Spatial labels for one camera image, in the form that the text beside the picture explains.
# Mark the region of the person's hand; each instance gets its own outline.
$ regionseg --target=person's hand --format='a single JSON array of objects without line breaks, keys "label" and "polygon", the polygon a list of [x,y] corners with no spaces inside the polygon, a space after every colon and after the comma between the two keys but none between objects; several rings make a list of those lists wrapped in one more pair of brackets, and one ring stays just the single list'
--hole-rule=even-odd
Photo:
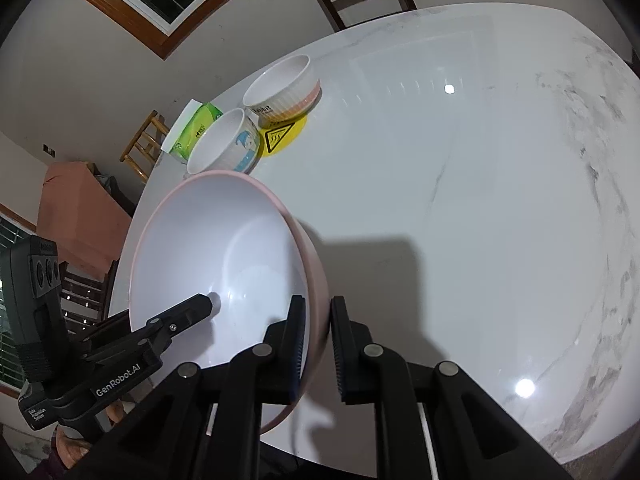
[{"label": "person's hand", "polygon": [[[107,416],[113,424],[117,424],[124,418],[122,402],[117,400],[105,409]],[[69,438],[60,426],[56,428],[56,450],[62,463],[67,469],[71,469],[84,455],[89,452],[91,444],[80,438]]]}]

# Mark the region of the black triangle symbol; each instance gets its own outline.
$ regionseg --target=black triangle symbol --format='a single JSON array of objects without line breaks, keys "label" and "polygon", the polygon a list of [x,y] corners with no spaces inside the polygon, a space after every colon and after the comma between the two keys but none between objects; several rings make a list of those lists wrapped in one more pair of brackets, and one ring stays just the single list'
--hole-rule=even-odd
[{"label": "black triangle symbol", "polygon": [[289,133],[290,129],[293,128],[294,124],[296,124],[296,123],[286,124],[285,126],[281,126],[281,127],[276,128],[274,130],[268,130],[267,132],[265,132],[264,140],[267,143],[267,153],[271,153],[273,150],[276,149],[276,146],[278,144],[280,144],[282,139],[284,139],[284,137]]}]

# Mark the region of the cartoon character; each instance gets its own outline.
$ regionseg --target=cartoon character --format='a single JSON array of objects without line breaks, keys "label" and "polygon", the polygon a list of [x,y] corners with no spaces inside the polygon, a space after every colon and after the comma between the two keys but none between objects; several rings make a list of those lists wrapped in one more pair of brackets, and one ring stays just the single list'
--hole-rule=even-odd
[{"label": "cartoon character", "polygon": [[247,150],[246,155],[240,161],[240,163],[234,168],[234,171],[244,171],[252,163],[255,157],[255,153],[258,151],[258,136],[245,130],[240,132],[236,137],[236,146],[242,144]]}]

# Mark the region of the bowl with orange stripe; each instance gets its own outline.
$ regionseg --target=bowl with orange stripe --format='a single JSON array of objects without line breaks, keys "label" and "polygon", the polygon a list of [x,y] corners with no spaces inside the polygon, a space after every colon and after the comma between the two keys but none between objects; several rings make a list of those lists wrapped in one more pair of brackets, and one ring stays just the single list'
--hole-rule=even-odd
[{"label": "bowl with orange stripe", "polygon": [[305,54],[279,61],[260,74],[244,93],[242,104],[275,123],[304,114],[320,94],[320,80]]}]

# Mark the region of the table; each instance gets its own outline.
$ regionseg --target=table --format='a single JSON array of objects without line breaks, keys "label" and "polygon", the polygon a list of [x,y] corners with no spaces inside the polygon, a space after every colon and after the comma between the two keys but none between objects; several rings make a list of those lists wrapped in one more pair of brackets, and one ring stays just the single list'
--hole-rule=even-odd
[{"label": "table", "polygon": [[[558,460],[640,416],[640,82],[560,10],[461,4],[300,49],[322,97],[252,176],[303,223],[330,291],[408,360],[458,362]],[[213,102],[229,110],[257,76]],[[152,173],[120,260],[184,167]],[[369,406],[330,349],[273,446],[375,475]]]}]

